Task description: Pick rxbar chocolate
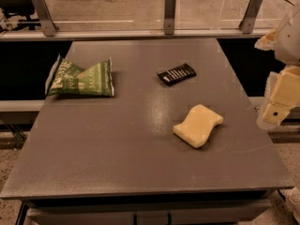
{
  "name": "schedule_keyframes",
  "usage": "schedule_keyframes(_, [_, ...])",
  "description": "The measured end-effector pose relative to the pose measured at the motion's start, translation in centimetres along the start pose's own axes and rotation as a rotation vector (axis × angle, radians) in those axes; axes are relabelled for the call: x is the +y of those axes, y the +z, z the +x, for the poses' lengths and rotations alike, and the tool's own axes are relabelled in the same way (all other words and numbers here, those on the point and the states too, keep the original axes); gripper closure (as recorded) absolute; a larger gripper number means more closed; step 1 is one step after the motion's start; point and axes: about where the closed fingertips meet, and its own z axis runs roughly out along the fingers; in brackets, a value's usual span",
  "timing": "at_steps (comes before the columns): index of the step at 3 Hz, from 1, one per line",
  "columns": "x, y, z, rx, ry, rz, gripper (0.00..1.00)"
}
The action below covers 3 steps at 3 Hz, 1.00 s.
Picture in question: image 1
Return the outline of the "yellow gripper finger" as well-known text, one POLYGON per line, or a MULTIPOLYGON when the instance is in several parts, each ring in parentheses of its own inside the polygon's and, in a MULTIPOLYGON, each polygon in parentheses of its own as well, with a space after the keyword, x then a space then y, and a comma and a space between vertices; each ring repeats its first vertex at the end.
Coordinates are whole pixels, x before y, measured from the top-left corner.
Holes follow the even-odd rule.
POLYGON ((275 40, 278 28, 275 26, 266 35, 259 38, 254 47, 261 51, 273 51, 275 49, 275 40))
POLYGON ((286 66, 279 73, 271 71, 265 85, 264 99, 256 124, 273 129, 300 103, 300 67, 286 66))

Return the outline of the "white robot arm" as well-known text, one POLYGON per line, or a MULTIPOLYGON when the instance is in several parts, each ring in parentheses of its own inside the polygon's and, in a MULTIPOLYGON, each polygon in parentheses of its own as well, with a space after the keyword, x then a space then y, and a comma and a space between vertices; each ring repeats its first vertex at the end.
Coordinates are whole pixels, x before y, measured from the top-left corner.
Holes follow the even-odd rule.
POLYGON ((257 126, 278 127, 300 103, 300 4, 294 5, 282 21, 254 45, 262 51, 274 51, 285 65, 279 73, 270 72, 257 126))

